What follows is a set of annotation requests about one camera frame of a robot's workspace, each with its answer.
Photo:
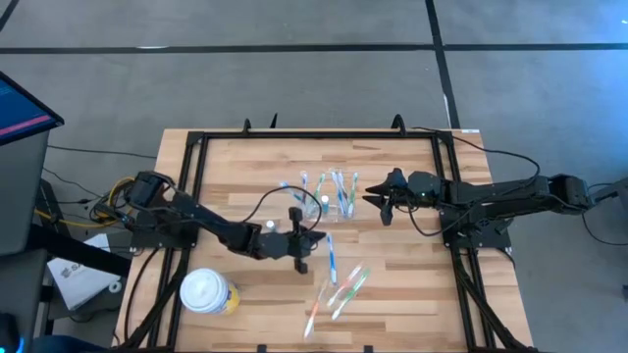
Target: monitor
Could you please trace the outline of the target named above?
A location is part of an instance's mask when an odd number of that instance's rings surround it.
[[[0,72],[0,146],[63,123],[55,112]]]

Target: wooden tabletop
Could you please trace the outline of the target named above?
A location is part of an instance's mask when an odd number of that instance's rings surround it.
[[[155,170],[177,181],[188,130],[164,131]],[[482,145],[479,133],[455,131],[455,135]],[[455,144],[462,179],[491,182],[484,152],[461,142]],[[192,161],[198,151],[194,151]],[[445,169],[448,162],[444,159]],[[210,268],[241,288],[241,303],[230,316],[195,314],[183,308],[177,350],[242,351],[267,344],[269,351],[328,350],[362,351],[465,351],[460,309],[448,250],[440,236],[424,237],[407,215],[395,212],[392,225],[383,227],[379,210],[361,200],[364,189],[381,183],[393,167],[409,176],[413,171],[435,172],[429,141],[421,139],[221,139],[209,143],[200,203],[221,216],[240,221],[261,195],[281,180],[299,185],[300,171],[316,179],[329,168],[359,173],[355,219],[321,223],[320,230],[334,235],[339,278],[363,261],[371,275],[340,318],[332,321],[323,310],[314,333],[303,339],[305,322],[316,297],[317,286],[329,276],[328,247],[321,246],[306,258],[310,271],[299,275],[292,259],[255,261],[229,252],[207,232],[199,234],[189,270]],[[194,167],[187,185],[191,188]],[[287,193],[269,196],[253,222],[275,220],[288,227]],[[440,228],[436,211],[418,210],[415,218],[424,230]],[[129,283],[133,283],[143,255],[133,259]],[[532,344],[517,279],[512,264],[494,250],[482,250],[480,263],[487,296],[504,324],[520,341]],[[148,265],[131,306],[130,332],[154,303],[163,251]],[[123,309],[131,286],[127,287]],[[171,304],[164,311],[160,344],[165,344]],[[478,343],[479,314],[472,306]],[[125,310],[116,333],[123,337]]]

